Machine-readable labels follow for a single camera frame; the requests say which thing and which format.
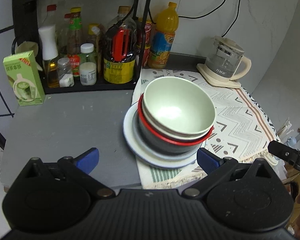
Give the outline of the white cap oil bottle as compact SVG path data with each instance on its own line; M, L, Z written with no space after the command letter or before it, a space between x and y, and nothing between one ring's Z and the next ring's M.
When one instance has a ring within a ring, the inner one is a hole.
M59 53L56 43L56 26L44 25L38 29L42 44L44 71L49 88L59 87L58 64Z

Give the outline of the red cap clear bottle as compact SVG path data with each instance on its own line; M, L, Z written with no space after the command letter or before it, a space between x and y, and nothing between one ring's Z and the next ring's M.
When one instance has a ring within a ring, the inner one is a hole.
M55 25L56 23L56 4L50 4L46 7L46 16L42 22L42 27Z

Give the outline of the red rimmed black bowl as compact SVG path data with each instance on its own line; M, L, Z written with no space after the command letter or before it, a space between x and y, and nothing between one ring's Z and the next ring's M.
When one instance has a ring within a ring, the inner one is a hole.
M143 141L153 150L156 150L164 155L194 155L194 153L200 148L201 144L205 142L214 130L212 126L209 131L202 137L192 140L177 140L167 135L164 135L157 131L150 122L146 119L143 112L143 94L141 94L137 110L135 114L137 130L140 133L140 137Z

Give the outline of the green label sauce bottle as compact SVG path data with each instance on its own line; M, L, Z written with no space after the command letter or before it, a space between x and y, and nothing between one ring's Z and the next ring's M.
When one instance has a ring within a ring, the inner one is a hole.
M82 45L82 18L81 7L70 9L70 22L68 29L67 54L70 59L74 77L79 77L80 53Z

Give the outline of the small white Bakery plate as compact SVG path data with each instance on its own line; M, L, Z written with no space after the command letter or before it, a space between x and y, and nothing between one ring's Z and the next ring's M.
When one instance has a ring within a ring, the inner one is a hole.
M193 146L178 146L157 138L142 123L138 111L135 111L133 116L133 133L138 141L141 142L142 147L164 160L184 160L193 156L202 146L202 143Z

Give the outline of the red soda can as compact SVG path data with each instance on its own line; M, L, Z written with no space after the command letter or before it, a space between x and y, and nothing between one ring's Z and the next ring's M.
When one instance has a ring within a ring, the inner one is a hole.
M137 21L137 38L138 38L138 45L140 46L142 44L142 31L141 31L141 25L142 25L142 18L139 17ZM145 24L145 44L146 46L150 43L151 38L151 29L152 29L152 22L151 20L147 19Z
M146 64L147 64L150 48L151 48L150 45L145 46L145 49L143 52L143 58L142 58L142 67L146 66Z

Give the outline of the large white Sweet Bakery plate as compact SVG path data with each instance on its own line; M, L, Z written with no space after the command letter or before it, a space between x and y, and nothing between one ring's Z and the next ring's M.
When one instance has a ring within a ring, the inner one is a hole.
M138 124L138 102L131 105L123 120L123 135L131 151L143 162L154 167L174 169L193 164L197 159L196 154L200 147L205 145L201 142L193 149L182 154L167 154L155 149L141 135Z

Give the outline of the black metal spice rack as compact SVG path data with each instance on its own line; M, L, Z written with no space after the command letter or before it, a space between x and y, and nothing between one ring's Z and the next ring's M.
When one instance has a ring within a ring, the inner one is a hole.
M84 36L82 8L70 9L66 37L54 17L37 20L38 0L12 0L15 42L37 42L46 94L132 89L140 76L147 13L137 18L138 0L121 6L99 34Z

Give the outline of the cream kettle base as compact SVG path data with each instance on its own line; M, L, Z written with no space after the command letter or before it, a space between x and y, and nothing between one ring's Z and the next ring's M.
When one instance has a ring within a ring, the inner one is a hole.
M213 72L206 66L206 64L198 63L197 70L204 77L204 79L214 87L224 87L224 88L241 88L241 83L239 81L221 81L214 77Z

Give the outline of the beige bowl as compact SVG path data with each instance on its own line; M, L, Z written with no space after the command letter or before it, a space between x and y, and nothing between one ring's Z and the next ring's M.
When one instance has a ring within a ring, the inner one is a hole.
M167 128L164 128L162 126L162 124L155 121L154 118L146 110L145 105L143 103L143 94L141 94L141 96L139 98L139 104L141 105L141 110L142 110L144 118L153 127L153 129L156 130L158 133L160 133L166 137L169 137L173 140L183 141L183 142L202 140L203 137L209 138L211 136L212 132L215 130L214 126L212 126L207 132L205 132L204 134L199 134L199 135L186 135L186 134L171 132Z

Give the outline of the orange juice bottle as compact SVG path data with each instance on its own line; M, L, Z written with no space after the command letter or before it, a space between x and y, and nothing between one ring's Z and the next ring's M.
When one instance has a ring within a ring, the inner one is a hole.
M179 26L176 7L177 3L169 2L167 8L157 15L155 33L147 63L150 68L162 69L166 67L175 32Z

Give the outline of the pale green bowl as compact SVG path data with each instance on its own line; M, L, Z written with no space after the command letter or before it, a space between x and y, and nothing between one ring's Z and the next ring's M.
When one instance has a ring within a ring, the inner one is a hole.
M187 79L174 76L154 79L146 86L142 102L150 116L171 132L204 134L215 123L213 101Z

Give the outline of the patterned white table cloth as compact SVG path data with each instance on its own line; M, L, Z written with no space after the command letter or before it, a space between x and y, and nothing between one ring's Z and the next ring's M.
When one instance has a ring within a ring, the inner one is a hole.
M203 144L205 148L219 157L233 157L240 163L251 163L256 158L264 158L281 178L285 177L284 163L276 160L267 150L271 141L279 141L277 132L269 117L244 88L212 87L195 72L144 69L134 90L132 102L137 102L152 80L163 76L180 77L197 84L215 104L215 128L208 141ZM166 170L138 161L137 167L143 189L172 189L206 176L197 163Z

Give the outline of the glass electric kettle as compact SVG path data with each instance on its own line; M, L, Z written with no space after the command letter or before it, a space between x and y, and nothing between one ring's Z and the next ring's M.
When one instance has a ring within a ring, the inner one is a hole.
M236 81L244 77L251 68L251 60L244 56L244 50L229 38L215 36L213 46L207 55L206 66L214 77L221 81Z

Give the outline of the white small jar bottle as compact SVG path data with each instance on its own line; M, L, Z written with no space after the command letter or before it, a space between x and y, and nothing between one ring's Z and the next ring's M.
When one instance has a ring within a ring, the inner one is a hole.
M80 82L83 86L92 86L97 81L97 64L94 45L92 43L85 43L81 45L80 49Z

